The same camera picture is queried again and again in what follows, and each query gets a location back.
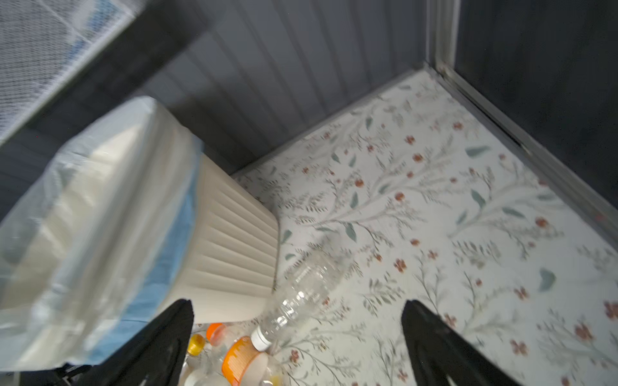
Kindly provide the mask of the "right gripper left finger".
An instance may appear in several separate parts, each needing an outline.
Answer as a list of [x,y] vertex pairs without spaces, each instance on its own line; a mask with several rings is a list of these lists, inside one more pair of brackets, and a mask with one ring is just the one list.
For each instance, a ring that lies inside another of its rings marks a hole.
[[177,385],[193,326],[192,302],[180,299],[77,385]]

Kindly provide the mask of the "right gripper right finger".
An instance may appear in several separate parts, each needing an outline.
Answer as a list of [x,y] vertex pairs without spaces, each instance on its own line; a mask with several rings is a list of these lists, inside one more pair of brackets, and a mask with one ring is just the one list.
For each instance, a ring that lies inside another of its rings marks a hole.
[[517,385],[418,300],[408,300],[402,331],[417,385]]

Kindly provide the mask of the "red label clear bottle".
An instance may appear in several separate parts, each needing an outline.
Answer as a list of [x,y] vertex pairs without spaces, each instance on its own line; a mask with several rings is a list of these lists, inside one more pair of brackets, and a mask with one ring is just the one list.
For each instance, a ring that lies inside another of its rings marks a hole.
[[197,358],[204,354],[204,348],[207,340],[201,334],[194,334],[190,337],[187,353],[189,356]]

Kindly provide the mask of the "orange label clear bottle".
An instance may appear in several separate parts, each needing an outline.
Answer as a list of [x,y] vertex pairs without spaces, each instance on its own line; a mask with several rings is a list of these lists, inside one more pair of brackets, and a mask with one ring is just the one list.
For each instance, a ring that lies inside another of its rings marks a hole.
[[243,326],[213,323],[206,331],[211,345],[210,373],[223,376],[230,385],[260,385],[269,362],[265,352],[259,352]]

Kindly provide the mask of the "large clear bottle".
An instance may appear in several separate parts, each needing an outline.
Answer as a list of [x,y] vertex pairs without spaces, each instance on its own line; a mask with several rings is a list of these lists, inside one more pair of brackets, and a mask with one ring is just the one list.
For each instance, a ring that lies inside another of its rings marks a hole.
[[344,241],[336,233],[318,240],[299,266],[277,285],[250,333],[250,342],[259,352],[269,350],[306,323],[341,282],[353,261]]

